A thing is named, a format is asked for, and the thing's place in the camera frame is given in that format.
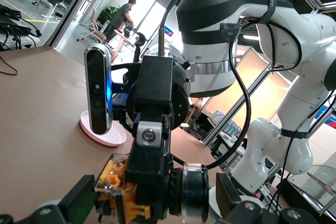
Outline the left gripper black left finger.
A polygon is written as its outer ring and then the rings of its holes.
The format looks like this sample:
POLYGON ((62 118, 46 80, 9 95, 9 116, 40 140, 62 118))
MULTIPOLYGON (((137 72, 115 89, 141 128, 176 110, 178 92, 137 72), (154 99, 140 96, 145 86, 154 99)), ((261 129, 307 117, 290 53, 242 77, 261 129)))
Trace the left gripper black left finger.
POLYGON ((94 183, 94 175, 83 175, 60 201, 60 210, 67 223, 84 223, 94 205, 94 183))

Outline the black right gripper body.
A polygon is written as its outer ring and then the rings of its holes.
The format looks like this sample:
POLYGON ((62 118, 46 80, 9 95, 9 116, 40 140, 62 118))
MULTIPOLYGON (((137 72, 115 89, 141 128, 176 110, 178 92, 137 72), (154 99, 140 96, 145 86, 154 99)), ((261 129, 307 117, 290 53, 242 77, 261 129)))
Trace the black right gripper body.
POLYGON ((141 106, 163 109, 171 117, 171 129, 185 120, 189 108, 190 83, 186 70, 173 57, 143 57, 139 75, 126 98, 129 117, 134 120, 141 106))

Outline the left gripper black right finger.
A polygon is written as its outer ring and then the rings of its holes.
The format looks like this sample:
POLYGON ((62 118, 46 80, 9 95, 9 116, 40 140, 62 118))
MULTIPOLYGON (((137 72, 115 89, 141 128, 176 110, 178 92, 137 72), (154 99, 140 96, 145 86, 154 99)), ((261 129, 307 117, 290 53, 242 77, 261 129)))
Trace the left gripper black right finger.
POLYGON ((220 215, 226 218, 241 201, 240 195, 226 173, 216 173, 216 203, 220 215))

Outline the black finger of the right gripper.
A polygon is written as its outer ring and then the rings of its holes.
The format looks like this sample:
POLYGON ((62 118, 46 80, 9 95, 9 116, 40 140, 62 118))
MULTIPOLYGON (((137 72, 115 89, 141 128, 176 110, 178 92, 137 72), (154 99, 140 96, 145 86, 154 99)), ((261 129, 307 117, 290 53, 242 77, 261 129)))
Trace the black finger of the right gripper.
POLYGON ((133 119, 134 140, 125 169, 125 180, 139 185, 164 184, 173 167, 170 154, 171 120, 163 115, 161 120, 144 121, 136 113, 133 119))

